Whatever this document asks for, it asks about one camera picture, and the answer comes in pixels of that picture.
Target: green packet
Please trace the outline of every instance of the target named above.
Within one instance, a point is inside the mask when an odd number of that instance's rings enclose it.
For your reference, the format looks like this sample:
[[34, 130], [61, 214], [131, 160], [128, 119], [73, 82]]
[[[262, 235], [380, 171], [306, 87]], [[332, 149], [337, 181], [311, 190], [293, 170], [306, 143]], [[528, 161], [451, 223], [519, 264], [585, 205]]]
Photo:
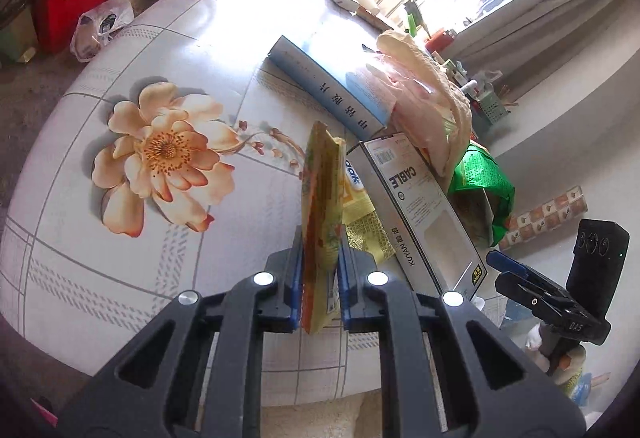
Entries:
[[513, 210], [516, 189], [495, 163], [488, 151], [471, 141], [462, 160], [453, 172], [449, 194], [462, 191], [484, 189], [497, 199], [492, 202], [494, 220], [492, 222], [492, 246], [507, 233], [505, 221]]

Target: curtain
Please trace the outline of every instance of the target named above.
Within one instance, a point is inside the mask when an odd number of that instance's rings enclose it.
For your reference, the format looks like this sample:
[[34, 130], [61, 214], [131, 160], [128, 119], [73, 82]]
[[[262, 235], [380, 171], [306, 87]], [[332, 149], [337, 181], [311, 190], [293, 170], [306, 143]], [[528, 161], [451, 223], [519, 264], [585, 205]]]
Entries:
[[500, 70], [516, 100], [580, 51], [623, 0], [511, 0], [471, 24], [443, 50], [469, 75]]

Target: floor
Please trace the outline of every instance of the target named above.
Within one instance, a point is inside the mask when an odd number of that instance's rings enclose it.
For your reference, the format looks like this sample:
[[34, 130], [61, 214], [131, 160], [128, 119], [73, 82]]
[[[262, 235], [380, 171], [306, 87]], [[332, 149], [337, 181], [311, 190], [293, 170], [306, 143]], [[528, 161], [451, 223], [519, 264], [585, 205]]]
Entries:
[[67, 51], [54, 56], [38, 54], [25, 65], [1, 62], [0, 227], [4, 227], [9, 201], [27, 154], [47, 117], [85, 64]]

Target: blue book spine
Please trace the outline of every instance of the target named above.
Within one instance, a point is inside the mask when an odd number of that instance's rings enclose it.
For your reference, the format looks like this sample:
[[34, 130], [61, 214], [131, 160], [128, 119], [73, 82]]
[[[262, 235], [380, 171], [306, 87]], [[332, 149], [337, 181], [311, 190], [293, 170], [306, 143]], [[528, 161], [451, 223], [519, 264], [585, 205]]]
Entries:
[[386, 127], [334, 76], [286, 37], [278, 39], [269, 57], [358, 140], [369, 140]]

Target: box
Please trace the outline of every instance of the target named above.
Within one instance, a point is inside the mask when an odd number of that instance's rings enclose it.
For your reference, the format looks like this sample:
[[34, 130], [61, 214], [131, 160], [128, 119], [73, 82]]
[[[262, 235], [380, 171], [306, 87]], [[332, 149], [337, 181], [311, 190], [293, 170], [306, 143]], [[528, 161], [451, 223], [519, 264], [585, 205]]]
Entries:
[[471, 299], [486, 267], [420, 152], [404, 133], [360, 142], [354, 167], [415, 291]]
[[0, 18], [0, 52], [12, 61], [27, 63], [38, 47], [31, 7], [26, 1], [7, 7], [7, 14]]
[[362, 43], [312, 36], [299, 44], [281, 36], [269, 58], [312, 95], [358, 140], [386, 128], [391, 109], [358, 83], [353, 69], [363, 62]]

